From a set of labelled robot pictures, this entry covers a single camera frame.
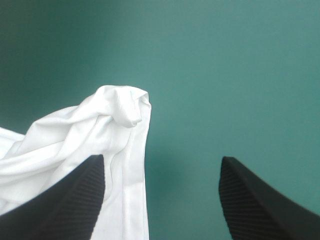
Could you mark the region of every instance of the teal wall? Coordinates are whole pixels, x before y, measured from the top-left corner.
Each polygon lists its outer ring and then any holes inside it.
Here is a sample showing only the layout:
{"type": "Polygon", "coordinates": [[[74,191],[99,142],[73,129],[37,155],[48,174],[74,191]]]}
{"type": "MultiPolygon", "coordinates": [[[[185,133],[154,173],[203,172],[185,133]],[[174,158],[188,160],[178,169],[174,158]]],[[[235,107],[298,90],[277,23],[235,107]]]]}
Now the teal wall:
{"type": "Polygon", "coordinates": [[[320,214],[320,1],[0,6],[0,126],[25,133],[101,85],[149,92],[151,240],[231,239],[224,155],[320,214]]]}

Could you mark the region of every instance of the fabric fold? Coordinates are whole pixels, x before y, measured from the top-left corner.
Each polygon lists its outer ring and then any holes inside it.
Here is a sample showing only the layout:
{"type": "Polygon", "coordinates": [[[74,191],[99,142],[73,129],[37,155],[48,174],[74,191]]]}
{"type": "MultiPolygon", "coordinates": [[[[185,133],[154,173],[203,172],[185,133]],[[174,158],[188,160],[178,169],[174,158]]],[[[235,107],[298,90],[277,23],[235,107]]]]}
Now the fabric fold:
{"type": "Polygon", "coordinates": [[[148,240],[145,145],[151,105],[132,86],[100,87],[78,106],[36,120],[26,135],[0,128],[0,214],[103,154],[105,195],[92,240],[148,240]]]}

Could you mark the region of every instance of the white fabric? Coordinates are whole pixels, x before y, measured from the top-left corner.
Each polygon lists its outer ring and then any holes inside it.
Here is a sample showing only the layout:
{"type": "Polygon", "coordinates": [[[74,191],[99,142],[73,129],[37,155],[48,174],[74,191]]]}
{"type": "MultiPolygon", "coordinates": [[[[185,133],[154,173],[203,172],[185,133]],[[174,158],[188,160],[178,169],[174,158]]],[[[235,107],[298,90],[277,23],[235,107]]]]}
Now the white fabric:
{"type": "Polygon", "coordinates": [[[91,240],[148,240],[145,145],[151,105],[131,86],[102,86],[80,105],[35,121],[26,135],[0,128],[0,214],[103,154],[105,195],[91,240]]]}

